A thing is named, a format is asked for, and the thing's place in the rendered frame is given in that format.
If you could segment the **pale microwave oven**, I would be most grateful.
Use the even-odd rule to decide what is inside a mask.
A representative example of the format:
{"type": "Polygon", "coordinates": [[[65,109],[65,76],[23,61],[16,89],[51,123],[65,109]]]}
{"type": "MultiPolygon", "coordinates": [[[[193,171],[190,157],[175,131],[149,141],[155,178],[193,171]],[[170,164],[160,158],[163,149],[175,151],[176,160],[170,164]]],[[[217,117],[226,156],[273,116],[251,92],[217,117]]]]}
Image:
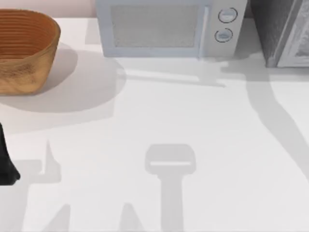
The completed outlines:
{"type": "Polygon", "coordinates": [[[234,55],[248,0],[95,0],[106,57],[234,55]]]}

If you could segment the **microwave door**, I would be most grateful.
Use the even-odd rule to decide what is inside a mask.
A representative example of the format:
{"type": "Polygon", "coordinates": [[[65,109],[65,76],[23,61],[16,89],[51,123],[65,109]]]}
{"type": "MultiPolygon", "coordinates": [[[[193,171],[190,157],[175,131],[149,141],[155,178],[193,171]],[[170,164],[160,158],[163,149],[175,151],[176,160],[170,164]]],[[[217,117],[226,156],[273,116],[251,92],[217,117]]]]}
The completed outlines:
{"type": "Polygon", "coordinates": [[[105,57],[198,57],[212,0],[95,0],[105,57]]]}

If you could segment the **round microwave knob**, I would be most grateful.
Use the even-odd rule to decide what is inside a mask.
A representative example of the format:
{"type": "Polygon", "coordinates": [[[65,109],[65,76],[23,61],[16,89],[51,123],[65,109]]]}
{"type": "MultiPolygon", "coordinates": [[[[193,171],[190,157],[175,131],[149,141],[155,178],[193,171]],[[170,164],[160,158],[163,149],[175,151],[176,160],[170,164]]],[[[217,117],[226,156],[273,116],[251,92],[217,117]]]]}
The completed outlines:
{"type": "Polygon", "coordinates": [[[218,19],[222,22],[222,23],[231,23],[233,21],[236,20],[238,16],[238,12],[235,8],[226,8],[226,9],[222,9],[219,14],[218,14],[218,19]]]}
{"type": "Polygon", "coordinates": [[[229,28],[216,31],[214,35],[215,39],[219,43],[226,43],[233,38],[233,31],[229,28]]]}

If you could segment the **brown wooden basket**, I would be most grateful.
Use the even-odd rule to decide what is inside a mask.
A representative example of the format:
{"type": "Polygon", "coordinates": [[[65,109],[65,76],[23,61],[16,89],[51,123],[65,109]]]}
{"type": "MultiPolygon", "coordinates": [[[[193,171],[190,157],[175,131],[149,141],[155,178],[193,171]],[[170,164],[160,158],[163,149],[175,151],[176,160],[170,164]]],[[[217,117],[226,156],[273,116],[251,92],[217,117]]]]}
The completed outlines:
{"type": "Polygon", "coordinates": [[[51,71],[61,29],[50,16],[0,8],[0,96],[30,95],[51,71]]]}

